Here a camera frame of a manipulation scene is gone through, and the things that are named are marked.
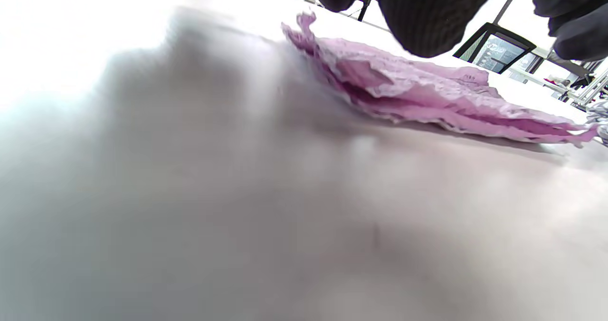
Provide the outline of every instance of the table surface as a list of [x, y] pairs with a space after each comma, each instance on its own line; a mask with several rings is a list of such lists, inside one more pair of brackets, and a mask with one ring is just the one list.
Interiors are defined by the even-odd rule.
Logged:
[[511, 66], [507, 70], [509, 70], [510, 72], [513, 72], [515, 74], [523, 75], [526, 79], [528, 79], [529, 81], [532, 81], [535, 85], [541, 85], [541, 86], [548, 87], [551, 90], [554, 90], [555, 92], [559, 92], [561, 94], [564, 94], [568, 90], [565, 87], [554, 85], [543, 78], [538, 78], [534, 74], [530, 74], [530, 73], [526, 72], [525, 70], [521, 70], [521, 69], [517, 68], [516, 66]]
[[354, 113], [283, 40], [306, 8], [0, 0], [0, 319], [608, 318], [606, 149]]

